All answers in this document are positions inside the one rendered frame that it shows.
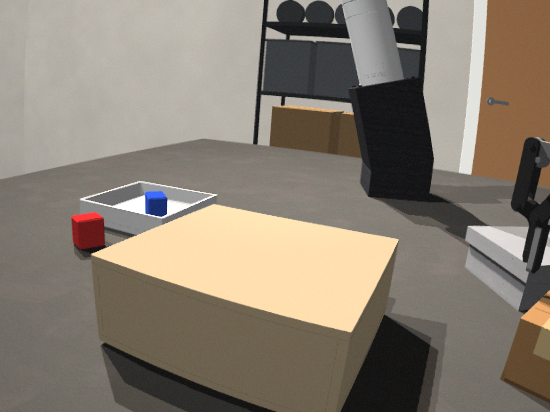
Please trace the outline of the brown cardboard box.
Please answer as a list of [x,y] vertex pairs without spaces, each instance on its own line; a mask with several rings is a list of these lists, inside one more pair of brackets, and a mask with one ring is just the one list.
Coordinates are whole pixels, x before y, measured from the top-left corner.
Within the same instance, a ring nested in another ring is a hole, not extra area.
[[550,290],[520,318],[500,379],[550,403]]

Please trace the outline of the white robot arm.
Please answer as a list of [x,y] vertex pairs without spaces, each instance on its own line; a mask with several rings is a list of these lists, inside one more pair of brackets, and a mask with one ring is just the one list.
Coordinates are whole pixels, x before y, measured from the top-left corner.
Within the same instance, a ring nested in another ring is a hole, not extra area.
[[341,0],[359,83],[403,80],[387,0]]

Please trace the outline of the red block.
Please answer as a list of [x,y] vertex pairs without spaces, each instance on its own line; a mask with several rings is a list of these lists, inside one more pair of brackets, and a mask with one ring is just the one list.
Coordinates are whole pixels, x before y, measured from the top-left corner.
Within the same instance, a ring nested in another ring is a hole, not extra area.
[[72,216],[73,243],[81,250],[105,244],[104,218],[88,213]]

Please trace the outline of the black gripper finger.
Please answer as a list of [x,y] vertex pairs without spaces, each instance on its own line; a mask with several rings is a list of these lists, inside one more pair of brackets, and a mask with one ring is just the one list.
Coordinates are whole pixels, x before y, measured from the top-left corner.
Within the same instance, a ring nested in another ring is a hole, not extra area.
[[549,164],[550,143],[543,138],[527,138],[523,146],[511,208],[528,220],[529,228],[522,257],[523,262],[527,263],[526,271],[533,274],[541,266],[550,231],[550,194],[541,204],[534,200],[541,169]]

